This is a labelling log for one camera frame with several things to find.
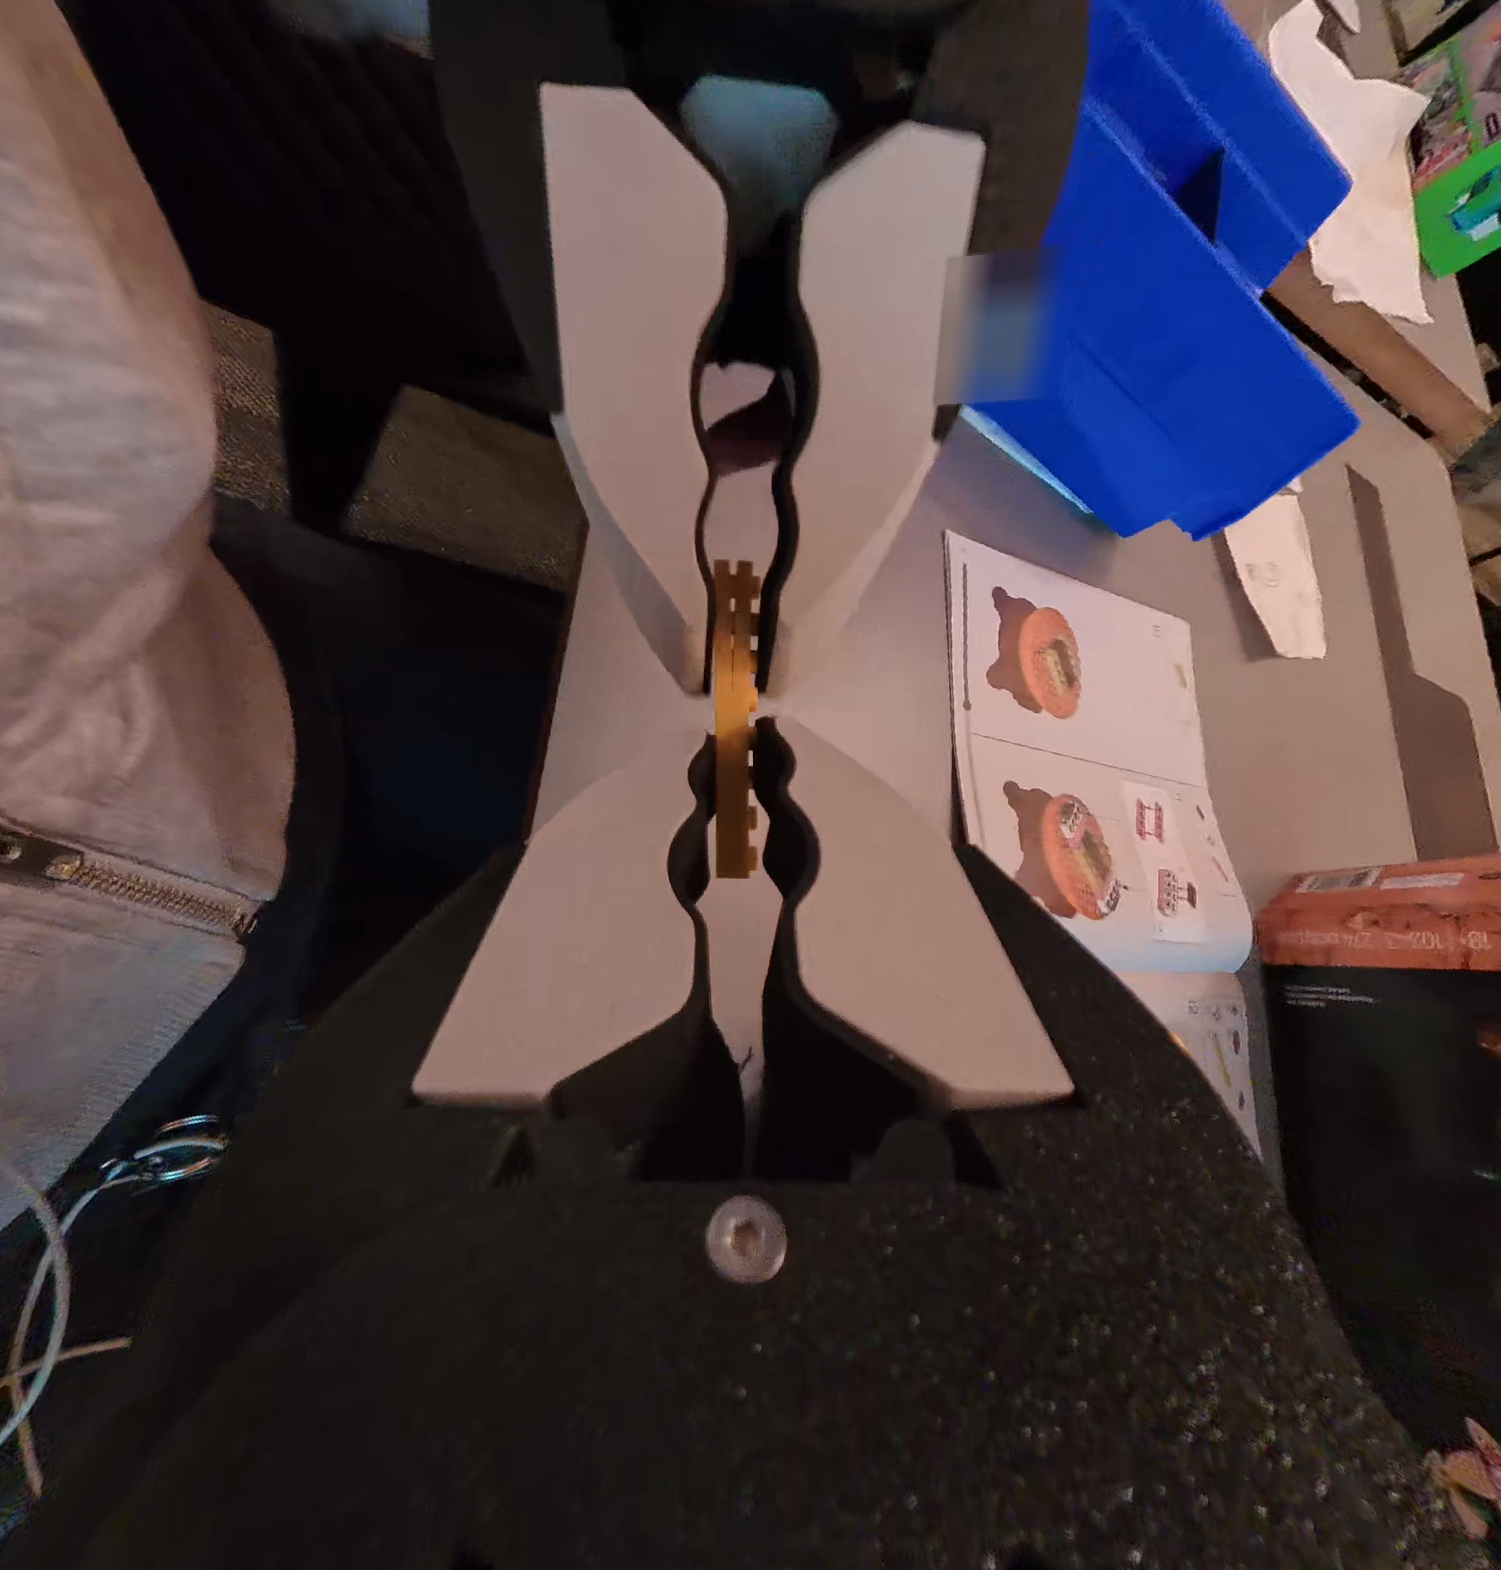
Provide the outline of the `toy instruction sheet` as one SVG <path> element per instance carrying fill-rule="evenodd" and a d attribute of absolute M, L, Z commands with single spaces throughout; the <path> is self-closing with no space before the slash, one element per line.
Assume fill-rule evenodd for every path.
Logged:
<path fill-rule="evenodd" d="M 1206 789 L 1192 636 L 943 535 L 966 843 L 1113 973 L 1264 1153 L 1238 971 L 1248 902 Z"/>

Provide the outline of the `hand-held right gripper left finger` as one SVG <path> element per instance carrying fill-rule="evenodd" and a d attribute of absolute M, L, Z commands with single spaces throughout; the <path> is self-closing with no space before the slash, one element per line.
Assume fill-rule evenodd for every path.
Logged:
<path fill-rule="evenodd" d="M 549 1100 L 688 1001 L 700 934 L 668 853 L 702 733 L 665 733 L 525 845 L 415 1072 L 420 1100 Z"/>

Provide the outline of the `black orchid picture box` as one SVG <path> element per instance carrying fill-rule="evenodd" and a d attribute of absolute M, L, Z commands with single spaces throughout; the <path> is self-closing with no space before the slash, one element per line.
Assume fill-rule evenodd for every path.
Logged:
<path fill-rule="evenodd" d="M 1253 938 L 1289 1207 L 1501 1567 L 1501 853 L 1296 874 Z"/>

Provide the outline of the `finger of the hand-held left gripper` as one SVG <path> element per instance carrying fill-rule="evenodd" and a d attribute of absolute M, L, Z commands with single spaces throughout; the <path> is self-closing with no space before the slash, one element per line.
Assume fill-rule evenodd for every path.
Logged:
<path fill-rule="evenodd" d="M 971 235 L 984 156 L 971 131 L 905 121 L 803 205 L 795 291 L 812 391 L 779 473 L 786 564 L 763 596 L 765 690 L 823 662 L 935 464 L 947 270 Z"/>
<path fill-rule="evenodd" d="M 712 172 L 628 89 L 541 88 L 558 351 L 553 417 L 614 584 L 661 671 L 702 692 L 700 345 L 725 296 Z"/>

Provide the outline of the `green toy box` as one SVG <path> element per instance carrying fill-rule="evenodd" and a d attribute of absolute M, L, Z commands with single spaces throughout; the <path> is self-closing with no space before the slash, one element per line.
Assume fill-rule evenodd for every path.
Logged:
<path fill-rule="evenodd" d="M 1402 4 L 1388 21 L 1418 44 L 1395 81 L 1427 98 L 1409 133 L 1415 228 L 1444 279 L 1501 247 L 1501 2 Z"/>

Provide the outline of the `grey desk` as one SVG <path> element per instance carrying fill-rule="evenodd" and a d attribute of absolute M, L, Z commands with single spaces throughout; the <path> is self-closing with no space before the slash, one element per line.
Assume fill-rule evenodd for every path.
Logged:
<path fill-rule="evenodd" d="M 1294 873 L 1422 859 L 1437 829 L 1448 855 L 1499 852 L 1501 724 L 1446 471 L 1423 442 L 1387 436 L 1381 417 L 1366 415 L 1339 456 L 1303 478 L 1301 498 L 1313 506 L 1329 654 L 1252 659 L 1250 612 L 1234 608 L 1243 594 L 1225 549 L 1171 526 L 1162 540 L 1106 536 L 959 422 L 833 652 L 763 720 L 802 722 L 870 768 L 947 834 L 959 860 L 942 550 L 956 533 L 1185 615 L 1206 789 L 1250 906 Z M 549 1100 L 436 1102 L 584 1118 L 616 1146 L 712 1141 L 707 1158 L 737 1167 L 726 1153 L 744 1123 L 733 1071 L 742 1050 L 760 1051 L 761 1137 L 796 1167 L 814 1164 L 803 1141 L 838 1171 L 900 1120 L 1005 1111 L 929 1107 L 795 999 L 779 888 L 756 871 L 733 892 L 735 880 L 709 869 L 709 704 L 661 671 L 588 526 L 534 831 L 661 734 L 702 733 L 707 750 L 688 773 L 698 804 L 668 853 L 675 890 L 697 899 L 697 976 L 675 1015 Z"/>

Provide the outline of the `narrow yellow toy plate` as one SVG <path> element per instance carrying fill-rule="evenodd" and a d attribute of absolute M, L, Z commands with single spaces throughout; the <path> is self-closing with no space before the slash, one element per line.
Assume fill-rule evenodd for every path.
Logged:
<path fill-rule="evenodd" d="M 714 873 L 719 880 L 746 880 L 758 869 L 751 766 L 760 591 L 751 563 L 712 563 Z"/>

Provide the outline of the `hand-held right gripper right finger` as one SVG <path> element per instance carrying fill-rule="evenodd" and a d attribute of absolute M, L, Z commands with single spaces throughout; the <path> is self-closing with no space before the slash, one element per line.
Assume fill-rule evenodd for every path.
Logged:
<path fill-rule="evenodd" d="M 800 1004 L 933 1109 L 1073 1095 L 938 825 L 796 720 L 756 724 L 756 796 Z"/>

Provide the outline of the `printed white paper slip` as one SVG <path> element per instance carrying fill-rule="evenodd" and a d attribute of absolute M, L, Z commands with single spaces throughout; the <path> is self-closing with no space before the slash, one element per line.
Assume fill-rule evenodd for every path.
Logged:
<path fill-rule="evenodd" d="M 1285 659 L 1324 659 L 1329 652 L 1324 601 L 1299 482 L 1229 524 L 1218 540 L 1273 652 Z"/>

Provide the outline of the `blue plastic bin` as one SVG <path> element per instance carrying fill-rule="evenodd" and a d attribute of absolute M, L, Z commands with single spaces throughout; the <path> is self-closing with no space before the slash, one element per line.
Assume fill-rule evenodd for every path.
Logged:
<path fill-rule="evenodd" d="M 964 410 L 1113 535 L 1206 540 L 1357 429 L 1264 307 L 1350 177 L 1220 4 L 1087 16 L 1031 356 Z"/>

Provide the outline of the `white paper sheet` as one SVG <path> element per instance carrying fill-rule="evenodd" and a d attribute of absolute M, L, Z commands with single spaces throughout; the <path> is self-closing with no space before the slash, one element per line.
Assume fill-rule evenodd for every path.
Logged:
<path fill-rule="evenodd" d="M 1299 2 L 1267 30 L 1267 60 L 1294 103 L 1350 179 L 1310 238 L 1310 265 L 1341 305 L 1429 324 L 1415 228 L 1409 139 L 1427 96 L 1364 79 L 1322 40 L 1327 18 L 1357 21 L 1355 4 Z"/>

